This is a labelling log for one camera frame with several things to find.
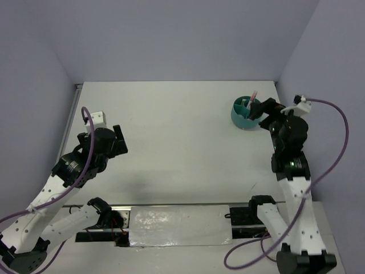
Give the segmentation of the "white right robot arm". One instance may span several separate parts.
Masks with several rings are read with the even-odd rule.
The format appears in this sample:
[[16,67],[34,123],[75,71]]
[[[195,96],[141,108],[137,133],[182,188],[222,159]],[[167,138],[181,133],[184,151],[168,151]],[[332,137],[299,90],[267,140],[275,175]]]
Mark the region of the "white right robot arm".
[[294,107],[285,107],[269,98],[250,105],[250,119],[267,117],[259,126],[270,132],[274,153],[271,170],[283,191],[288,220],[284,221],[271,196],[253,196],[248,217],[253,223],[263,222],[277,244],[275,249],[280,273],[329,273],[337,265],[322,240],[309,190],[311,173],[302,151],[309,130],[302,115],[311,109],[304,99]]

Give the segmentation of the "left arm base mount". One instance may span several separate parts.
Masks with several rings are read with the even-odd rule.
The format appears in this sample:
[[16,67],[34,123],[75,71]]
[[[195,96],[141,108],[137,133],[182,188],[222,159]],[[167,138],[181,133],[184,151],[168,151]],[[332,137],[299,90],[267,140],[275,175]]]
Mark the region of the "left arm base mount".
[[93,198],[87,202],[87,205],[93,206],[101,215],[96,224],[76,234],[76,243],[111,242],[116,247],[130,246],[130,209],[113,208],[101,198]]

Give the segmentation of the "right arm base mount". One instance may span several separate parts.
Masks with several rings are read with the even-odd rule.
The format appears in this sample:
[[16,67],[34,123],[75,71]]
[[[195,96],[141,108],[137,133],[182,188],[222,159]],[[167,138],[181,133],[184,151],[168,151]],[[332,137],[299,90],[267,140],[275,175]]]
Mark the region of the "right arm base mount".
[[247,205],[230,206],[224,217],[230,220],[233,239],[261,238],[267,232],[263,222],[252,217]]

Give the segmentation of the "aluminium table edge rail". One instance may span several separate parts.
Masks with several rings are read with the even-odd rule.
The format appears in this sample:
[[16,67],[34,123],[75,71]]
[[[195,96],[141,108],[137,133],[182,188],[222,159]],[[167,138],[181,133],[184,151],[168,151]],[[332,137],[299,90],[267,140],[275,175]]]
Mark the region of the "aluminium table edge rail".
[[79,83],[79,84],[75,85],[75,94],[74,94],[71,109],[70,109],[70,112],[69,112],[69,115],[68,115],[66,128],[64,130],[64,134],[63,134],[63,137],[62,137],[62,141],[61,141],[61,144],[60,144],[60,149],[58,151],[58,156],[56,158],[56,161],[58,161],[59,158],[64,153],[64,150],[65,150],[65,147],[66,147],[66,144],[67,144],[67,140],[68,140],[68,137],[69,137],[69,134],[70,134],[71,126],[72,126],[72,123],[73,123],[73,119],[74,119],[76,109],[77,109],[77,106],[78,106],[78,101],[79,101],[79,98],[80,98],[80,94],[82,92],[82,88],[83,88],[82,83]]

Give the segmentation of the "silver foil cover plate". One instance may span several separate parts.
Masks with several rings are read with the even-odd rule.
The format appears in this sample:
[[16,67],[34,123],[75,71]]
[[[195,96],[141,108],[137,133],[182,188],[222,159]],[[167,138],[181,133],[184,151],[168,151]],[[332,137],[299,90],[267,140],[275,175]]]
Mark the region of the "silver foil cover plate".
[[133,207],[129,219],[131,247],[227,245],[232,225],[228,205]]

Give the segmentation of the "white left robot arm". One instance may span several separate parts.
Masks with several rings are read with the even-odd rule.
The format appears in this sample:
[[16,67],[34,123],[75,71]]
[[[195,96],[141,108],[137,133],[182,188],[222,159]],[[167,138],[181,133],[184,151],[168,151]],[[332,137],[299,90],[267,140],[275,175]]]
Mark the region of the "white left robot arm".
[[60,157],[41,192],[1,232],[2,264],[9,273],[32,273],[47,255],[80,230],[121,228],[121,214],[101,198],[92,198],[68,216],[53,222],[68,200],[89,181],[103,172],[110,159],[126,154],[127,145],[120,126],[105,126],[78,134],[79,144]]

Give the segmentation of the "teal round divided container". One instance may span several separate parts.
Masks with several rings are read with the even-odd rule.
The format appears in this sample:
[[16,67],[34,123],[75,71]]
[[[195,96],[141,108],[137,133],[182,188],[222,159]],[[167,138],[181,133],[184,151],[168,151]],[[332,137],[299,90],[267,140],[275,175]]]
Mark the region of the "teal round divided container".
[[[246,99],[244,106],[240,105],[242,99]],[[262,117],[260,116],[258,119],[250,120],[248,119],[249,111],[246,108],[246,105],[248,103],[248,100],[250,99],[250,96],[242,96],[237,98],[232,106],[231,110],[231,120],[233,124],[243,130],[251,130],[254,127],[258,125],[258,123],[261,121]]]

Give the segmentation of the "pink pen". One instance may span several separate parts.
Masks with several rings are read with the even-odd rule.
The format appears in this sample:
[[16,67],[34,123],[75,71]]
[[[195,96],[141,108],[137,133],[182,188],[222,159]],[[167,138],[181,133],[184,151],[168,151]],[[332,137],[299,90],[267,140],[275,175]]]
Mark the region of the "pink pen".
[[253,92],[253,94],[251,95],[250,99],[248,100],[247,105],[246,105],[246,108],[247,108],[248,110],[250,109],[251,104],[255,101],[256,96],[257,96],[257,92],[256,92],[256,91],[254,91],[254,92]]

